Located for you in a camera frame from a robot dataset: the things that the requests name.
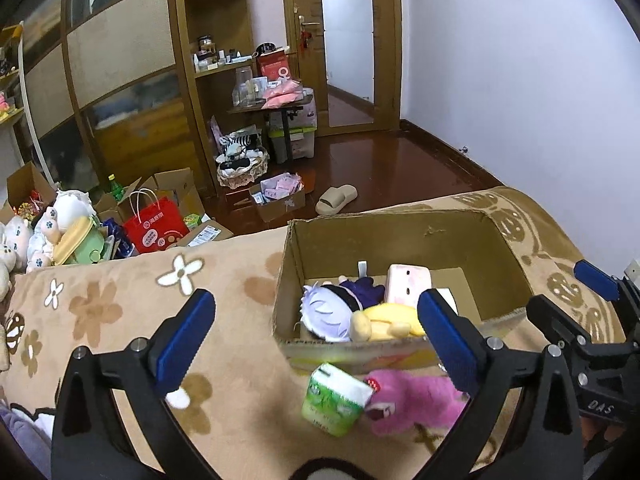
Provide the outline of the pink bear plush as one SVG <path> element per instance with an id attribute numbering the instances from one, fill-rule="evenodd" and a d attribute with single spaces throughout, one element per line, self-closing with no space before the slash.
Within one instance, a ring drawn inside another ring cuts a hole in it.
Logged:
<path id="1" fill-rule="evenodd" d="M 402 434 L 414 425 L 449 429 L 466 405 L 463 393 L 446 376 L 374 370 L 363 382 L 373 389 L 364 414 L 378 437 Z"/>

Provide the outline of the pink swirl plush cushion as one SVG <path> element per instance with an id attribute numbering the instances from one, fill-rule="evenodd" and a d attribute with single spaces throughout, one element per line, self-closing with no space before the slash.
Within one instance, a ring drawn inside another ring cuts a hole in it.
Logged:
<path id="1" fill-rule="evenodd" d="M 454 312 L 458 312 L 456 300 L 449 285 L 449 280 L 453 276 L 452 269 L 431 271 L 426 266 L 392 264 L 386 274 L 384 301 L 416 308 L 422 292 L 434 288 L 447 301 L 449 307 Z"/>

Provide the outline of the yellow bear plush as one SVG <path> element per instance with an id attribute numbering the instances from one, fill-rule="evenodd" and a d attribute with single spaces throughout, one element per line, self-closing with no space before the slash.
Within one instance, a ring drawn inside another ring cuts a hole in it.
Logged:
<path id="1" fill-rule="evenodd" d="M 378 304 L 352 314 L 349 337 L 353 342 L 386 341 L 423 337 L 424 328 L 416 307 Z"/>

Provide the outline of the green tissue pack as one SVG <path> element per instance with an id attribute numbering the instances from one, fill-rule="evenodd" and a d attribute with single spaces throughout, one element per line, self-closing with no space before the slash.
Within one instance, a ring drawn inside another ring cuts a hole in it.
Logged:
<path id="1" fill-rule="evenodd" d="M 333 437 L 344 437 L 360 419 L 373 393 L 362 380 L 323 363 L 309 377 L 303 419 Z"/>

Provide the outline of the purple haired plush doll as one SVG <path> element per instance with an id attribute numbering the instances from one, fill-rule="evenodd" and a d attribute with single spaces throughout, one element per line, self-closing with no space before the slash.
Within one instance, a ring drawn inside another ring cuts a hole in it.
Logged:
<path id="1" fill-rule="evenodd" d="M 385 286 L 365 276 L 358 280 L 339 278 L 338 283 L 305 285 L 300 298 L 300 322 L 326 342 L 349 342 L 352 315 L 382 304 Z"/>

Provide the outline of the pile of white plush toys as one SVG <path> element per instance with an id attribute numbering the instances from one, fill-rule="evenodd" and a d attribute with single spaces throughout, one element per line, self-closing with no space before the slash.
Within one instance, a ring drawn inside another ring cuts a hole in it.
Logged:
<path id="1" fill-rule="evenodd" d="M 49 266 L 95 264 L 111 259 L 114 238 L 100 225 L 89 195 L 71 190 L 56 193 L 54 202 L 33 219 L 1 208 L 1 297 L 13 286 L 12 276 Z"/>

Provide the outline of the open cardboard box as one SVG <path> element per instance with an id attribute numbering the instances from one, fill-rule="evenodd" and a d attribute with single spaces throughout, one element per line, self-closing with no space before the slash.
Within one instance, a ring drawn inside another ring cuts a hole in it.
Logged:
<path id="1" fill-rule="evenodd" d="M 6 199 L 2 202 L 1 222 L 8 223 L 23 204 L 44 209 L 54 203 L 55 189 L 32 163 L 17 169 L 6 178 Z"/>
<path id="2" fill-rule="evenodd" d="M 296 370 L 431 366 L 427 336 L 409 327 L 429 288 L 482 334 L 498 337 L 521 321 L 533 295 L 498 226 L 478 211 L 296 220 L 285 237 L 273 337 Z"/>

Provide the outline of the open cardboard box left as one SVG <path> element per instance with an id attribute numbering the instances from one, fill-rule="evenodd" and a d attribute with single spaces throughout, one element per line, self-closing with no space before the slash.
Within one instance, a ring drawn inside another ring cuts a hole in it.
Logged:
<path id="1" fill-rule="evenodd" d="M 6 199 L 2 202 L 1 222 L 8 223 L 23 204 L 44 209 L 54 203 L 55 189 L 32 163 L 17 169 L 6 178 Z"/>

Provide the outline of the cardboard box on floor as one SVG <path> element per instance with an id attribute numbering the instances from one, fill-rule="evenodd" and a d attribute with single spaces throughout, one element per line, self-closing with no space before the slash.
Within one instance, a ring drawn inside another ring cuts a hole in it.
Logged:
<path id="1" fill-rule="evenodd" d="M 149 188 L 158 197 L 166 196 L 174 202 L 189 229 L 187 236 L 168 248 L 196 247 L 209 242 L 228 240 L 233 236 L 228 228 L 206 214 L 200 194 L 195 186 L 193 171 L 189 168 L 162 171 L 152 174 L 146 179 L 135 180 L 134 183 L 124 188 L 125 196 L 119 203 L 114 201 L 111 193 L 103 195 L 94 205 L 99 218 L 103 221 L 113 220 L 124 228 L 125 221 L 132 215 L 128 197 L 132 191 L 140 190 L 140 188 Z"/>

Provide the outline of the small box with pink cloth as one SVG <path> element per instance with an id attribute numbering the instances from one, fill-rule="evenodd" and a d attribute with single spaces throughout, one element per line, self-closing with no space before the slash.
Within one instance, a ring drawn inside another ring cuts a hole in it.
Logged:
<path id="1" fill-rule="evenodd" d="M 299 174 L 284 172 L 253 185 L 250 199 L 259 218 L 268 223 L 305 206 L 305 185 Z"/>

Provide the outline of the basket with zebra plush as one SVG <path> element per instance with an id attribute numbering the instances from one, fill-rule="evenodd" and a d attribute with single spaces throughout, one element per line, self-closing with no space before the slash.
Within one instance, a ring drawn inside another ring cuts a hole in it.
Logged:
<path id="1" fill-rule="evenodd" d="M 223 188 L 242 188 L 267 172 L 269 154 L 255 125 L 220 136 L 216 143 L 217 179 Z"/>

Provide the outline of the clear plastic storage bin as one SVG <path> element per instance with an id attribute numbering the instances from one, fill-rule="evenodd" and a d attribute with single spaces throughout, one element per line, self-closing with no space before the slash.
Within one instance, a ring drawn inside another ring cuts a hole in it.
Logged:
<path id="1" fill-rule="evenodd" d="M 311 127 L 293 128 L 290 131 L 292 156 L 294 159 L 314 157 L 314 136 L 316 129 Z M 282 130 L 272 130 L 269 139 L 273 146 L 274 157 L 278 164 L 283 164 L 288 159 L 288 152 Z"/>

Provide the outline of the small black side table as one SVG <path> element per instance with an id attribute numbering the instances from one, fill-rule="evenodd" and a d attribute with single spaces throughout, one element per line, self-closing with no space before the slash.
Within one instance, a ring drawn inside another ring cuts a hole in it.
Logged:
<path id="1" fill-rule="evenodd" d="M 318 117 L 314 92 L 306 89 L 301 99 L 276 108 L 265 108 L 265 100 L 228 109 L 229 114 L 261 114 L 264 116 L 270 153 L 278 164 L 294 158 L 294 142 L 305 133 L 315 132 Z"/>

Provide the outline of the yellow toy shelf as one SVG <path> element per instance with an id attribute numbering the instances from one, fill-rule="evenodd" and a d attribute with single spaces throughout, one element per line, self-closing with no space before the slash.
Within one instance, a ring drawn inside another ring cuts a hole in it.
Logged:
<path id="1" fill-rule="evenodd" d="M 1 31 L 1 128 L 12 128 L 24 115 L 24 23 Z"/>

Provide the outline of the wooden corner shelf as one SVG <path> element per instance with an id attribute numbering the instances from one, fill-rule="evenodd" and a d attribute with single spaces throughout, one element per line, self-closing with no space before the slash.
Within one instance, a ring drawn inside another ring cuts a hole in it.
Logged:
<path id="1" fill-rule="evenodd" d="M 210 121 L 221 130 L 241 127 L 231 116 L 235 71 L 254 65 L 250 0 L 168 0 L 171 39 L 186 114 L 201 169 L 198 186 L 208 196 L 220 192 L 218 156 Z"/>

